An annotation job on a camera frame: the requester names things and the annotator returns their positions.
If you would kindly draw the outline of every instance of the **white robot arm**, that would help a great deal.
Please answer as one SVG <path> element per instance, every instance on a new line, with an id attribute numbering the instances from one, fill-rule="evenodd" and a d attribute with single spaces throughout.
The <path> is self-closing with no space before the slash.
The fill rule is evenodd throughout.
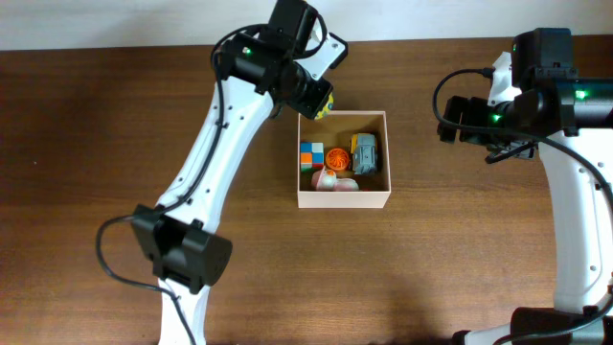
<path id="1" fill-rule="evenodd" d="M 284 104 L 309 119 L 324 116 L 331 108 L 332 86 L 322 76 L 348 53 L 347 43 L 328 33 L 323 17 L 303 0 L 278 0 L 268 24 L 244 29 L 216 45 L 211 107 L 183 168 L 156 208 L 139 205 L 132 216 L 106 222 L 97 236 L 99 261 L 109 276 L 164 292 L 162 345 L 206 344 L 209 290 L 232 252 L 232 244 L 216 229 L 242 156 L 264 120 Z M 131 221 L 159 287 L 119 277 L 104 261 L 102 232 L 118 221 Z"/>
<path id="2" fill-rule="evenodd" d="M 532 157 L 526 152 L 533 143 L 527 140 L 538 142 L 556 228 L 554 308 L 520 308 L 510 324 L 462 331 L 453 340 L 468 345 L 521 340 L 601 344 L 613 335 L 608 319 L 613 316 L 613 197 L 610 184 L 603 185 L 613 178 L 613 80 L 579 79 L 568 30 L 537 29 L 513 43 L 512 69 L 511 54 L 503 53 L 493 73 L 461 72 L 492 78 L 489 99 L 452 98 L 439 133 L 443 141 L 453 142 L 455 129 L 462 130 L 461 141 L 487 146 L 503 159 Z M 440 116 L 436 107 L 435 114 Z M 486 161 L 499 161 L 491 158 Z"/>

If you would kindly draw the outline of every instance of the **cardboard box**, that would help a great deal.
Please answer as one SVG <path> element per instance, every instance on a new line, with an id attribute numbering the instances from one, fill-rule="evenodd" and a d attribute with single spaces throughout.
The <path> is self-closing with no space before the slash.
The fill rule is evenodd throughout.
<path id="1" fill-rule="evenodd" d="M 324 143 L 325 152 L 334 148 L 350 149 L 357 133 L 371 133 L 377 139 L 377 169 L 373 176 L 340 172 L 339 178 L 353 178 L 360 192 L 315 192 L 311 186 L 313 172 L 300 170 L 300 143 Z M 332 111 L 319 121 L 298 115 L 298 207 L 300 208 L 383 208 L 390 193 L 390 160 L 385 111 Z"/>

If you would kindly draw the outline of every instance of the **wire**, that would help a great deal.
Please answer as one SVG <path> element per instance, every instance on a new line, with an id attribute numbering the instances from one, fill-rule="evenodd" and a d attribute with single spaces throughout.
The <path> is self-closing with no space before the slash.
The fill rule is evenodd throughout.
<path id="1" fill-rule="evenodd" d="M 613 192 L 611 191 L 611 185 L 606 181 L 602 173 L 596 167 L 594 167 L 592 163 L 590 163 L 582 155 L 576 153 L 574 150 L 569 149 L 566 146 L 560 144 L 559 142 L 546 138 L 546 137 L 540 137 L 540 136 L 533 135 L 530 133 L 524 133 L 524 132 L 520 132 L 517 130 L 508 129 L 508 128 L 487 128 L 487 127 L 481 127 L 481 126 L 476 127 L 476 126 L 460 125 L 460 124 L 451 122 L 449 120 L 446 120 L 445 118 L 443 118 L 443 116 L 441 116 L 441 113 L 439 112 L 439 107 L 437 105 L 437 98 L 439 96 L 439 92 L 441 91 L 441 88 L 448 80 L 450 80 L 451 78 L 455 76 L 461 75 L 461 74 L 479 74 L 479 75 L 486 77 L 488 75 L 488 70 L 489 69 L 462 69 L 462 70 L 455 71 L 449 74 L 447 77 L 443 78 L 443 80 L 439 82 L 439 85 L 437 85 L 437 88 L 434 90 L 434 95 L 432 96 L 432 110 L 434 111 L 434 116 L 437 118 L 437 120 L 441 124 L 443 124 L 445 127 L 449 127 L 449 128 L 456 129 L 456 130 L 464 130 L 468 132 L 481 133 L 481 134 L 516 136 L 516 137 L 521 137 L 521 138 L 528 138 L 528 139 L 533 140 L 535 143 L 541 142 L 556 150 L 559 150 L 559 151 L 562 151 L 568 154 L 569 156 L 573 157 L 575 160 L 580 162 L 581 165 L 585 167 L 589 172 L 591 172 L 594 175 L 594 178 L 596 178 L 596 180 L 601 184 L 602 191 L 604 192 L 604 197 L 606 198 L 609 204 L 609 209 L 611 210 L 611 214 L 613 215 Z M 580 322 L 578 322 L 576 325 L 568 329 L 559 330 L 559 331 L 538 332 L 538 333 L 509 334 L 509 335 L 503 336 L 500 339 L 496 340 L 493 345 L 502 345 L 508 342 L 513 342 L 513 341 L 523 341 L 523 340 L 529 340 L 529 339 L 534 340 L 534 339 L 541 339 L 541 338 L 548 338 L 548 337 L 553 337 L 553 336 L 561 336 L 561 335 L 570 334 L 572 332 L 579 331 L 585 327 L 592 325 L 593 323 L 597 322 L 598 320 L 608 315 L 611 312 L 611 310 L 613 310 L 613 295 L 609 296 L 608 301 L 604 304 L 604 306 L 598 312 L 594 313 L 591 316 L 581 319 Z"/>
<path id="2" fill-rule="evenodd" d="M 293 57 L 294 59 L 310 58 L 310 57 L 314 56 L 315 54 L 317 54 L 317 52 L 319 52 L 319 50 L 324 46 L 324 43 L 326 42 L 326 38 L 328 38 L 328 27 L 326 26 L 326 22 L 324 21 L 324 17 L 321 14 L 317 14 L 317 19 L 319 20 L 319 24 L 322 27 L 322 40 L 321 40 L 321 42 L 319 42 L 319 45 L 317 47 L 315 47 L 315 48 L 313 48 L 313 49 L 311 49 L 309 51 L 306 51 L 306 52 L 304 52 L 302 54 L 294 56 Z M 252 35 L 255 35 L 259 31 L 261 31 L 262 28 L 264 28 L 266 26 L 267 26 L 267 24 L 247 25 L 245 27 L 236 29 L 236 30 L 230 32 L 229 34 L 225 35 L 213 47 L 213 51 L 211 51 L 211 63 L 213 64 L 213 55 L 215 54 L 215 52 L 219 49 L 219 47 L 223 44 L 223 42 L 228 40 L 230 37 L 232 37 L 233 35 L 236 35 L 238 33 L 241 33 L 243 31 L 252 31 L 253 32 Z"/>
<path id="3" fill-rule="evenodd" d="M 321 14 L 317 14 L 317 19 L 319 19 L 319 24 L 322 26 L 321 42 L 319 42 L 319 45 L 317 47 L 309 51 L 306 51 L 302 54 L 294 56 L 294 59 L 310 58 L 314 56 L 315 54 L 317 54 L 317 52 L 319 52 L 319 50 L 324 46 L 324 43 L 326 42 L 326 38 L 328 38 L 328 27 L 326 27 L 326 22 L 324 21 L 324 17 Z"/>
<path id="4" fill-rule="evenodd" d="M 516 154 L 519 154 L 525 150 L 530 150 L 531 148 L 533 148 L 536 144 L 535 143 L 528 143 L 528 144 L 524 144 L 518 148 L 512 149 L 510 151 L 508 151 L 507 153 L 503 153 L 503 154 L 497 154 L 497 153 L 493 153 L 489 156 L 486 157 L 486 163 L 488 164 L 494 164 L 494 163 L 498 163 L 501 161 L 504 161 L 505 159 L 511 158 L 513 156 L 515 156 Z"/>
<path id="5" fill-rule="evenodd" d="M 215 46 L 213 46 L 213 50 L 211 51 L 211 65 L 213 65 L 213 56 L 215 55 L 216 51 L 219 49 L 219 47 L 221 47 L 221 45 L 223 44 L 223 42 L 225 42 L 226 40 L 228 40 L 230 37 L 232 37 L 233 35 L 236 35 L 238 33 L 241 33 L 243 31 L 253 31 L 254 33 L 252 35 L 257 34 L 262 28 L 266 27 L 266 24 L 253 24 L 253 25 L 247 25 L 244 26 L 240 29 L 236 29 L 234 31 L 232 31 L 231 33 L 225 35 L 224 37 L 222 37 L 216 44 Z"/>
<path id="6" fill-rule="evenodd" d="M 223 88 L 222 88 L 222 84 L 221 84 L 221 77 L 220 77 L 220 73 L 219 73 L 219 66 L 218 66 L 218 61 L 217 61 L 217 57 L 220 55 L 220 52 L 215 52 L 212 57 L 211 57 L 211 61 L 213 63 L 213 69 L 215 71 L 215 75 L 216 75 L 216 84 L 217 84 L 217 90 L 219 93 L 219 115 L 217 118 L 217 122 L 216 122 L 216 133 L 215 133 L 215 137 L 213 138 L 213 142 L 211 144 L 211 148 L 209 149 L 209 152 L 204 160 L 204 163 L 202 164 L 202 167 L 200 168 L 198 175 L 196 176 L 195 180 L 193 181 L 193 184 L 190 186 L 190 188 L 188 189 L 188 191 L 180 196 L 179 198 L 177 198 L 177 201 L 174 202 L 171 206 L 166 207 L 162 210 L 159 211 L 154 211 L 151 213 L 147 213 L 147 216 L 162 216 L 167 212 L 170 212 L 176 208 L 178 208 L 179 206 L 181 206 L 183 203 L 185 203 L 187 200 L 189 200 L 189 198 L 193 195 L 193 192 L 195 192 L 195 190 L 197 189 L 198 185 L 200 184 L 200 182 L 202 181 L 202 178 L 204 177 L 207 169 L 209 168 L 209 165 L 211 163 L 211 160 L 213 159 L 213 156 L 215 154 L 216 151 L 216 147 L 217 144 L 219 142 L 219 137 L 221 136 L 221 131 L 223 130 L 224 126 L 224 101 L 223 101 Z M 135 220 L 136 218 L 138 218 L 139 216 L 144 216 L 144 215 L 128 215 L 128 216 L 120 216 L 120 217 L 115 217 L 112 219 L 109 219 L 107 221 L 105 221 L 100 228 L 98 229 L 98 232 L 96 234 L 96 257 L 98 258 L 98 263 L 100 264 L 100 266 L 102 267 L 102 270 L 104 271 L 104 273 L 106 273 L 106 275 L 108 275 L 109 277 L 115 279 L 116 281 L 120 282 L 120 283 L 124 283 L 127 285 L 130 285 L 132 287 L 137 287 L 137 288 L 144 288 L 150 291 L 156 291 L 156 292 L 161 292 L 161 293 L 165 293 L 167 294 L 172 303 L 174 304 L 174 308 L 176 309 L 176 313 L 179 316 L 179 319 L 181 320 L 181 324 L 183 325 L 183 327 L 185 328 L 185 332 L 188 334 L 188 337 L 190 339 L 190 343 L 192 345 L 195 345 L 195 339 L 193 337 L 193 333 L 192 330 L 190 330 L 190 326 L 188 325 L 188 322 L 185 318 L 185 315 L 183 314 L 183 311 L 181 310 L 181 306 L 179 305 L 179 297 L 176 296 L 176 294 L 174 294 L 174 292 L 163 288 L 163 287 L 158 287 L 155 285 L 151 285 L 151 284 L 146 284 L 146 283 L 141 283 L 141 282 L 137 282 L 137 281 L 133 281 L 130 279 L 127 279 L 125 277 L 122 277 L 118 274 L 116 274 L 108 265 L 108 263 L 106 262 L 106 260 L 104 259 L 104 255 L 102 254 L 102 235 L 104 234 L 104 231 L 111 225 L 114 224 L 118 224 L 118 223 L 123 223 L 123 222 L 130 222 Z"/>

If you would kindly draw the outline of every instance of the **wooden table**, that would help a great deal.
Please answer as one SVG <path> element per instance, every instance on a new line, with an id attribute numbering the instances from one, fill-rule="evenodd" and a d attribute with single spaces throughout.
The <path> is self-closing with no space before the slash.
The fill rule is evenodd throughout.
<path id="1" fill-rule="evenodd" d="M 430 108 L 447 73 L 491 65 L 511 40 L 354 43 L 329 79 L 337 109 L 386 110 L 393 192 L 382 210 L 299 210 L 296 116 L 260 129 L 218 233 L 234 256 L 212 289 L 213 344 L 419 344 L 549 307 L 556 278 L 538 160 L 487 166 L 439 142 Z M 613 77 L 613 36 L 576 39 L 582 76 Z M 153 205 L 213 96 L 210 47 L 0 54 L 0 342 L 152 344 L 157 293 L 108 279 L 94 256 L 106 219 Z M 457 78 L 451 95 L 487 97 Z M 129 227 L 104 252 L 154 283 Z"/>

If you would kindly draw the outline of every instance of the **white wall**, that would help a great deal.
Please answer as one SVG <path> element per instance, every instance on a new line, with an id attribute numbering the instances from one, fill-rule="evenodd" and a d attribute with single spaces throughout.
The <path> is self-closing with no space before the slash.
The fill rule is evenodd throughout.
<path id="1" fill-rule="evenodd" d="M 0 0 L 0 50 L 212 44 L 275 0 Z M 613 0 L 311 0 L 346 40 L 613 34 Z"/>

